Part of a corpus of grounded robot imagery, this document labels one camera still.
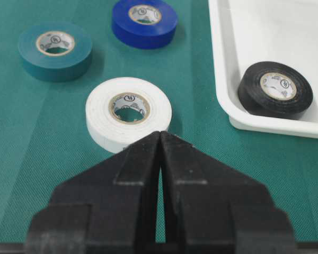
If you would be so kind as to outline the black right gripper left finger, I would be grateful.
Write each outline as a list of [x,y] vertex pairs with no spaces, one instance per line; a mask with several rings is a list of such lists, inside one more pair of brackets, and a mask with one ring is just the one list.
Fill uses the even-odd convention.
[[34,215],[26,253],[136,253],[155,241],[160,134],[59,184]]

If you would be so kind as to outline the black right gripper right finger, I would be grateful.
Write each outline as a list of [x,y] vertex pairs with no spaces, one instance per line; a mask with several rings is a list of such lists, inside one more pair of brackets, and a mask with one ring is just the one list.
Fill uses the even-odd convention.
[[264,184],[161,133],[166,239],[181,253],[295,253],[294,230]]

